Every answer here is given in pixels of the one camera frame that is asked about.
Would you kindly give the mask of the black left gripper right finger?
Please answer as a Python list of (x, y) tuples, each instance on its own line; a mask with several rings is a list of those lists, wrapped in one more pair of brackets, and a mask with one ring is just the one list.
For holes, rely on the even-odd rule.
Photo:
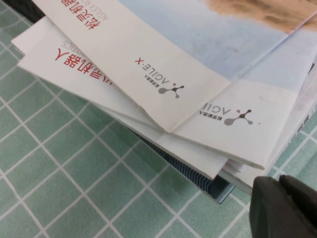
[(316, 190), (290, 175), (281, 175), (279, 177), (279, 183), (308, 219), (317, 218)]

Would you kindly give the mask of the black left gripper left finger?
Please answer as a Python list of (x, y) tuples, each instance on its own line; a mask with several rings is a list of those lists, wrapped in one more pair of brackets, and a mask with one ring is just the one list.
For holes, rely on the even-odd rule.
[(254, 179), (249, 221), (254, 238), (315, 238), (317, 219), (308, 219), (271, 177)]

